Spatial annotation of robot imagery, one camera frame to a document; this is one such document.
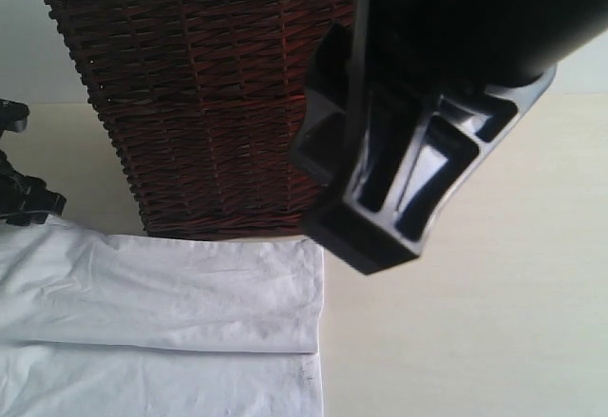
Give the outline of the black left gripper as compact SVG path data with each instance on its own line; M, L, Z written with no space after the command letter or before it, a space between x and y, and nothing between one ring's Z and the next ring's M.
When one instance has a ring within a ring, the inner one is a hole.
M26 104L1 100L1 134L22 133L28 125ZM50 191L44 180L23 176L1 152L1 220L10 225L44 224L49 216L60 216L66 198Z

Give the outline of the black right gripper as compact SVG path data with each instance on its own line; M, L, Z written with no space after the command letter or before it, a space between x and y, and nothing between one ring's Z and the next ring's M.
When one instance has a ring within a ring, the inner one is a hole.
M539 98L607 0L356 0L351 85Z

